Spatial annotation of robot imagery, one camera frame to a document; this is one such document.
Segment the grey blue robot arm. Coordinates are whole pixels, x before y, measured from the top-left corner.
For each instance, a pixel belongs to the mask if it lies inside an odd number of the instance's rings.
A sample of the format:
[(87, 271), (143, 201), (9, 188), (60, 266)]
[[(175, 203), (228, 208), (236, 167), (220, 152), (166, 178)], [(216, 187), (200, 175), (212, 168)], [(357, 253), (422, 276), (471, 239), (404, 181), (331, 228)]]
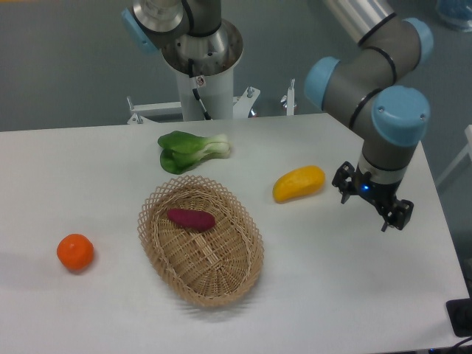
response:
[[(305, 96), (364, 141), (357, 165), (340, 166), (333, 185), (343, 199), (357, 195), (373, 205), (385, 226), (402, 229), (414, 205), (396, 192), (431, 110), (398, 81), (430, 56), (433, 35), (422, 21), (399, 19), (387, 1), (326, 5), (361, 49), (350, 63), (322, 58), (305, 79)], [(236, 117), (233, 69), (243, 40), (219, 1), (135, 1), (121, 18), (138, 47), (160, 51), (175, 72), (185, 120)]]

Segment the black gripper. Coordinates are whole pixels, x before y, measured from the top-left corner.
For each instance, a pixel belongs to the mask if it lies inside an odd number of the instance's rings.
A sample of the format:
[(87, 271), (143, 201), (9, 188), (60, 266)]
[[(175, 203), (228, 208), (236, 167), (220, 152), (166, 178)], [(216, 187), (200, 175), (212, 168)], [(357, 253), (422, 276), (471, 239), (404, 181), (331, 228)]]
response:
[(359, 195), (374, 206), (383, 218), (382, 232), (389, 227), (403, 230), (412, 216), (414, 204), (408, 200), (397, 199), (396, 192), (400, 183), (401, 179), (387, 184), (374, 182), (370, 172), (362, 173), (349, 162), (344, 162), (337, 169), (332, 180), (332, 185), (341, 194), (342, 204), (352, 195)]

